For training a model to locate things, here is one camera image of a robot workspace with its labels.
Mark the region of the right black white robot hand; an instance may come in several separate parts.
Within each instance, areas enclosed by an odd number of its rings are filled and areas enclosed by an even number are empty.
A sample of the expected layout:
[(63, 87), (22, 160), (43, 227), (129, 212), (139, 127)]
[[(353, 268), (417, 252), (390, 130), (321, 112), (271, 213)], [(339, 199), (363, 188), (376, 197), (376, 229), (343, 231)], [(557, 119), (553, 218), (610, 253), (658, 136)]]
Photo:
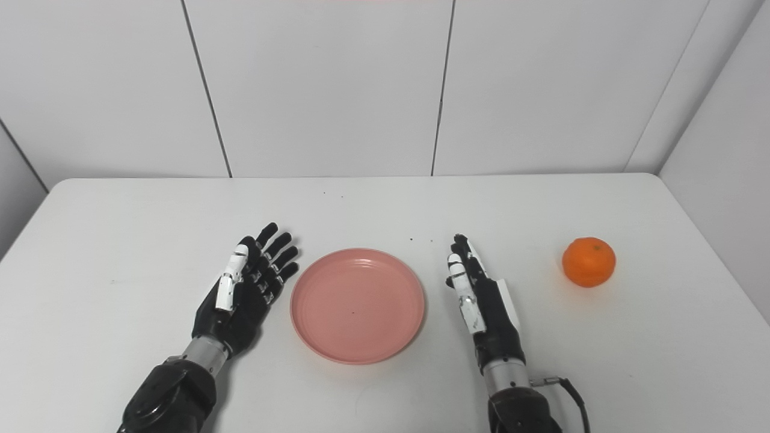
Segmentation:
[(479, 370), (494, 361), (527, 362), (522, 340), (504, 304), (500, 285), (488, 276), (467, 236), (457, 233), (446, 260), (446, 285), (454, 290), (473, 340)]

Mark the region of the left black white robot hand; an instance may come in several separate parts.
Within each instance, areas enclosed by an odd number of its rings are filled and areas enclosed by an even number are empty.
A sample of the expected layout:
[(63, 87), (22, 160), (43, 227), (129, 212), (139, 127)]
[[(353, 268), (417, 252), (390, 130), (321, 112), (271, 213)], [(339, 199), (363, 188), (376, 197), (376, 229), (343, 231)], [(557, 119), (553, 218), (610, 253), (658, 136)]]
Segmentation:
[(271, 306), (300, 268), (292, 234), (279, 230), (271, 222), (257, 236), (245, 236), (235, 246), (196, 310), (192, 338), (220, 342), (228, 357), (255, 342)]

